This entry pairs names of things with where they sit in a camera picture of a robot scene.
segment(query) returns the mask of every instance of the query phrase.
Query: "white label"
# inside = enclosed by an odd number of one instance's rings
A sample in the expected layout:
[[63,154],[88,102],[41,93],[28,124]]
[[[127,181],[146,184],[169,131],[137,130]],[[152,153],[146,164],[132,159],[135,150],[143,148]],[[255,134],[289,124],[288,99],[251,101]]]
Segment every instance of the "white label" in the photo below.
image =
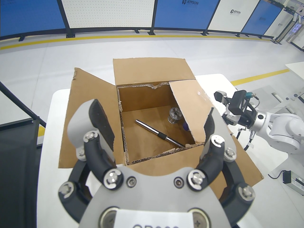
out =
[[304,16],[304,7],[303,7],[303,6],[300,6],[300,7],[297,9],[296,13],[298,13],[300,16]]
[[193,228],[192,213],[119,209],[114,228]]

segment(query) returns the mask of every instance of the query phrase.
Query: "cardboard box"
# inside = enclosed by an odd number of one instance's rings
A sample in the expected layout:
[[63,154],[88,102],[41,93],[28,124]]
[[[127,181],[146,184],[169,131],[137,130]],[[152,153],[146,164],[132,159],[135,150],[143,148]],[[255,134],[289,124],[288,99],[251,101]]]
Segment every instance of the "cardboard box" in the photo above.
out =
[[[204,124],[213,107],[206,93],[184,59],[131,58],[114,59],[116,85],[75,68],[66,111],[59,168],[72,168],[75,148],[67,137],[67,125],[78,107],[98,99],[115,135],[116,164],[130,166],[140,173],[160,176],[182,167],[196,167],[205,141]],[[168,121],[171,107],[178,106],[184,119]],[[135,123],[139,119],[165,133],[186,148],[175,148]],[[190,132],[182,128],[186,121]],[[245,180],[253,186],[262,179],[246,152],[236,141],[237,163]],[[223,175],[213,183],[220,196],[225,188]]]

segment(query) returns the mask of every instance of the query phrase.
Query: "yellow floor stripe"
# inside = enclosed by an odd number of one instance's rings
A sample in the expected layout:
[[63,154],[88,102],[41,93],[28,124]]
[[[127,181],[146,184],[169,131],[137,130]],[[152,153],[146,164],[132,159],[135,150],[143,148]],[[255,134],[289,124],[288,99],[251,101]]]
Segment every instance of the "yellow floor stripe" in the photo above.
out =
[[243,84],[243,83],[249,83],[249,82],[252,82],[252,81],[255,81],[255,80],[263,79],[263,78],[266,78],[266,77],[272,77],[272,76],[283,74],[283,73],[286,73],[286,72],[289,72],[289,69],[274,71],[274,72],[254,76],[254,77],[247,77],[247,78],[232,81],[231,83],[232,83],[232,85],[237,86],[237,85],[240,85],[240,84]]
[[43,126],[39,126],[38,136],[44,136],[45,128]]
[[90,40],[90,39],[111,39],[111,38],[158,38],[158,37],[166,37],[166,38],[174,38],[174,37],[180,37],[180,38],[221,38],[221,39],[249,39],[249,40],[258,40],[258,41],[270,41],[270,39],[259,39],[254,37],[235,37],[235,36],[202,36],[202,35],[155,35],[155,36],[149,36],[149,35],[135,35],[135,36],[91,36],[91,37],[75,37],[75,38],[62,38],[62,39],[49,39],[49,40],[41,40],[41,41],[33,41],[33,42],[27,42],[27,43],[19,43],[19,44],[13,44],[8,46],[0,47],[0,50],[6,50],[11,48],[17,48],[22,46],[29,46],[29,45],[35,45],[35,44],[42,44],[42,43],[57,43],[57,42],[67,42],[67,41],[78,41],[78,40]]

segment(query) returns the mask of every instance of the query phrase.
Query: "blue panel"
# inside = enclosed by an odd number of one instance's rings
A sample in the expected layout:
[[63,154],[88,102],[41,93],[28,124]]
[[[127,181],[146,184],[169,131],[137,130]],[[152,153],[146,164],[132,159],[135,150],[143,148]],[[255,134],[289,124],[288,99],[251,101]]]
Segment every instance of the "blue panel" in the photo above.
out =
[[56,0],[0,1],[0,36],[65,28]]
[[218,0],[158,0],[155,27],[206,29]]
[[261,0],[242,32],[264,35],[281,10],[281,8]]

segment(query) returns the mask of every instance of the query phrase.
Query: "display panel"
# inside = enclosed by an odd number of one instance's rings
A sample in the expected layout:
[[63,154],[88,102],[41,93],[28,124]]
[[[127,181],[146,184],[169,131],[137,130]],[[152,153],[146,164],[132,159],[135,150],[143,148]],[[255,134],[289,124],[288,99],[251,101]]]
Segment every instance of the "display panel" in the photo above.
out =
[[282,8],[261,0],[242,33],[264,35],[281,10]]
[[206,29],[218,0],[158,0],[155,27]]
[[292,42],[298,47],[304,48],[304,30],[302,30]]
[[65,28],[57,0],[0,1],[0,36]]
[[154,0],[62,0],[70,28],[151,27]]
[[265,35],[270,37],[278,37],[279,34],[285,29],[288,23],[292,20],[293,15],[282,10],[274,22],[271,24]]
[[208,29],[241,32],[258,2],[259,0],[221,0]]

